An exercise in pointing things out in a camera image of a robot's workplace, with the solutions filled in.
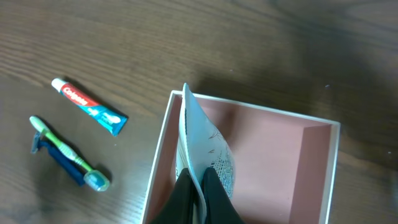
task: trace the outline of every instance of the toothpaste cap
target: toothpaste cap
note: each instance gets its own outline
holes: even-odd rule
[[[63,81],[60,78],[54,78],[51,82],[51,85],[58,91],[61,92],[62,86],[64,86],[67,82]]]

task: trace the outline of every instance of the red and blue toothpaste tube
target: red and blue toothpaste tube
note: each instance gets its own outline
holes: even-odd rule
[[[68,83],[59,78],[54,78],[51,85],[62,95],[76,104],[80,109],[94,118],[99,124],[106,128],[113,136],[117,136],[126,123],[127,118],[117,114],[105,106],[99,104],[91,99],[86,94],[82,93],[71,83]]]

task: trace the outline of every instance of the brown tabletop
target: brown tabletop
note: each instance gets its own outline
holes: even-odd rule
[[[187,82],[340,121],[330,223],[398,223],[397,11],[365,0],[0,0],[0,222],[138,223],[170,91]],[[58,94],[55,77],[127,114],[119,136]],[[29,153],[33,114],[111,176],[108,191]]]

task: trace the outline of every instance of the toothbrush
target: toothbrush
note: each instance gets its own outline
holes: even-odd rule
[[[40,118],[31,116],[29,120],[33,127],[41,135],[44,135],[47,139],[49,139],[66,158],[75,162],[87,171],[84,179],[90,187],[96,191],[105,191],[109,187],[109,180],[100,171],[91,168],[91,166],[88,165],[80,156],[78,156],[71,147],[59,140],[59,138],[57,138],[54,133],[51,132],[51,130]]]

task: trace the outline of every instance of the box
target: box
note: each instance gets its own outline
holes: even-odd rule
[[[195,94],[227,140],[236,165],[232,203],[246,223],[328,223],[340,123]],[[172,91],[150,173],[141,223],[175,183],[182,92]]]

